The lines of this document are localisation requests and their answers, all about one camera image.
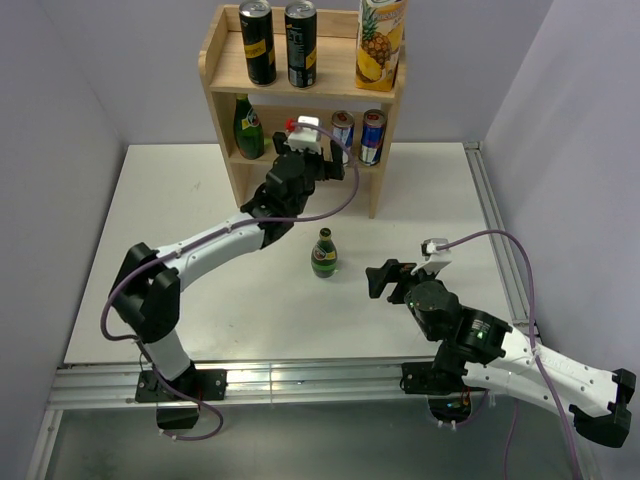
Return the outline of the blue silver can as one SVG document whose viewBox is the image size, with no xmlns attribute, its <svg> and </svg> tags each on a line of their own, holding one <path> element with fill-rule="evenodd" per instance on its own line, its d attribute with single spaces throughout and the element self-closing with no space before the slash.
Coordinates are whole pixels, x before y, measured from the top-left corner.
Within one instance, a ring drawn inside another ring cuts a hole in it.
<svg viewBox="0 0 640 480">
<path fill-rule="evenodd" d="M 386 114 L 370 109 L 363 114 L 359 160 L 367 166 L 379 163 L 386 129 Z"/>
<path fill-rule="evenodd" d="M 355 120 L 353 115 L 345 110 L 335 111 L 331 119 L 332 134 L 338 138 L 352 152 Z"/>
</svg>

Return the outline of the green glass bottle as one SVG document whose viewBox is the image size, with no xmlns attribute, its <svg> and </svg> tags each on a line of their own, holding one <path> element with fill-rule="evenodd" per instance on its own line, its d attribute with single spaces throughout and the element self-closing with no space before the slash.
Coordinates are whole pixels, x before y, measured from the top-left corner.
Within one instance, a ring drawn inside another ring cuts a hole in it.
<svg viewBox="0 0 640 480">
<path fill-rule="evenodd" d="M 264 154 L 264 132 L 247 94 L 237 94 L 234 113 L 234 139 L 240 154 L 255 160 Z"/>
<path fill-rule="evenodd" d="M 313 273 L 319 278 L 331 277 L 336 271 L 337 260 L 337 249 L 332 240 L 332 231 L 329 228 L 322 228 L 311 252 Z"/>
</svg>

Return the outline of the dark grey can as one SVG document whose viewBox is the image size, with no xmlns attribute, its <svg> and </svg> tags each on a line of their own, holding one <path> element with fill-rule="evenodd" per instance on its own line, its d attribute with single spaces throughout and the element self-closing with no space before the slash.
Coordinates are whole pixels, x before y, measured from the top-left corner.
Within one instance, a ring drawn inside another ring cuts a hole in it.
<svg viewBox="0 0 640 480">
<path fill-rule="evenodd" d="M 311 1 L 294 1 L 285 7 L 287 66 L 290 84 L 299 89 L 317 79 L 317 11 Z"/>
</svg>

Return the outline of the black yellow tall can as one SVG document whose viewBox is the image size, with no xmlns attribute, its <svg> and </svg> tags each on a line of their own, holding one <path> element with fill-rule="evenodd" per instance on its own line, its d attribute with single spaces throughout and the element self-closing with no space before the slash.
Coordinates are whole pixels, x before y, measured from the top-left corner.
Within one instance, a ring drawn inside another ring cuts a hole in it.
<svg viewBox="0 0 640 480">
<path fill-rule="evenodd" d="M 239 20 L 249 79 L 270 85 L 277 77 L 271 6 L 267 1 L 243 1 Z"/>
</svg>

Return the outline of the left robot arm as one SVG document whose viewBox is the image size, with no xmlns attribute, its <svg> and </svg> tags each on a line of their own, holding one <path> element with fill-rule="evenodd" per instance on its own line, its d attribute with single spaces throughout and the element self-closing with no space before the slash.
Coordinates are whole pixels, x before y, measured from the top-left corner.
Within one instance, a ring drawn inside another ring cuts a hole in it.
<svg viewBox="0 0 640 480">
<path fill-rule="evenodd" d="M 170 398 L 196 401 L 205 389 L 176 331 L 182 292 L 224 263 L 281 239 L 305 221 L 302 212 L 317 182 L 343 179 L 351 149 L 331 135 L 332 158 L 325 160 L 319 142 L 325 132 L 302 124 L 290 133 L 275 133 L 278 156 L 237 215 L 187 240 L 158 249 L 139 243 L 127 252 L 103 307 L 100 330 L 115 340 L 107 316 L 116 310 L 132 330 L 127 339 L 150 361 L 159 388 Z"/>
</svg>

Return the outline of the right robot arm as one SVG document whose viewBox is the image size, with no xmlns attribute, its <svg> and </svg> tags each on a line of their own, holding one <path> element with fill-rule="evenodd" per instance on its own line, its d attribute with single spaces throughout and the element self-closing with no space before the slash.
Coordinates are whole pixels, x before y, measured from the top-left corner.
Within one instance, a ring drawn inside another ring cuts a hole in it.
<svg viewBox="0 0 640 480">
<path fill-rule="evenodd" d="M 579 435 L 596 444 L 623 446 L 631 427 L 634 373 L 600 370 L 531 345 L 509 323 L 462 305 L 435 275 L 417 272 L 413 263 L 389 259 L 365 273 L 370 297 L 380 297 L 392 285 L 388 302 L 406 306 L 426 339 L 439 345 L 432 360 L 402 364 L 405 393 L 491 390 L 564 413 Z"/>
</svg>

